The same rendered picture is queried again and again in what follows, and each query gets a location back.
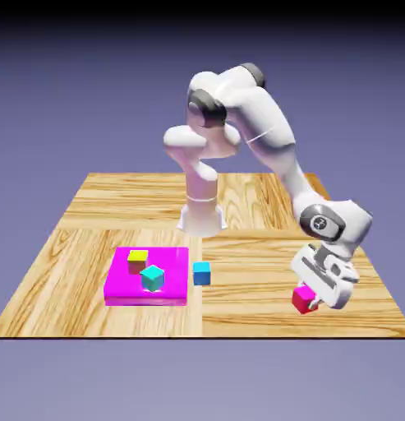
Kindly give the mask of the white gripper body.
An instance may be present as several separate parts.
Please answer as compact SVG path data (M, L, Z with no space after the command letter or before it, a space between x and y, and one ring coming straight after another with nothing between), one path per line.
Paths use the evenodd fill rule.
M316 250L311 244L301 248L292 259L291 268L300 282L314 293L315 300L321 300L328 307L342 309L348 303L353 291L353 266L333 255L325 258L325 268L315 262Z

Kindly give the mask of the small red cube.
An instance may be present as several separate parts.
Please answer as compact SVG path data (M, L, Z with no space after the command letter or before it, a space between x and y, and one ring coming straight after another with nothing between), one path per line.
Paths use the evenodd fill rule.
M313 308L310 308L310 304L314 298L315 292L308 285L302 285L293 290L292 305L300 314L314 312L318 309L318 304L316 304Z

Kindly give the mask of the small blue cube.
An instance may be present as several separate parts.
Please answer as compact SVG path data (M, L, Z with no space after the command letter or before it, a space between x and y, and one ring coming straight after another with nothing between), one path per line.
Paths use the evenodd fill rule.
M208 261L195 261L192 266L194 285L210 285L211 266Z

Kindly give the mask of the small teal cube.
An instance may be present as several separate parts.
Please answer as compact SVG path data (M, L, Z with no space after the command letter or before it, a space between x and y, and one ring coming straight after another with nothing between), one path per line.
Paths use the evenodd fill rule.
M147 266L140 272L140 280L143 289L159 291L164 285L164 270L156 265Z

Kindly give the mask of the small yellow cube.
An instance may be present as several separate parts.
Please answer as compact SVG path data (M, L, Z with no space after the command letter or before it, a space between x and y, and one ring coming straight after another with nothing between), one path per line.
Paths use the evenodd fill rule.
M131 275L139 274L147 266L149 251L145 249L132 249L127 257L128 272Z

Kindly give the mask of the large magenta box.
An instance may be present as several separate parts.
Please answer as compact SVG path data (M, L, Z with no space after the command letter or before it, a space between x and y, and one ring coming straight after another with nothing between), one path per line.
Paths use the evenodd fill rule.
M144 288L140 273L128 268L130 252L138 247L118 247L104 284L108 306L181 306L187 301L189 249L186 247L147 247L147 266L163 271L163 285L151 292Z

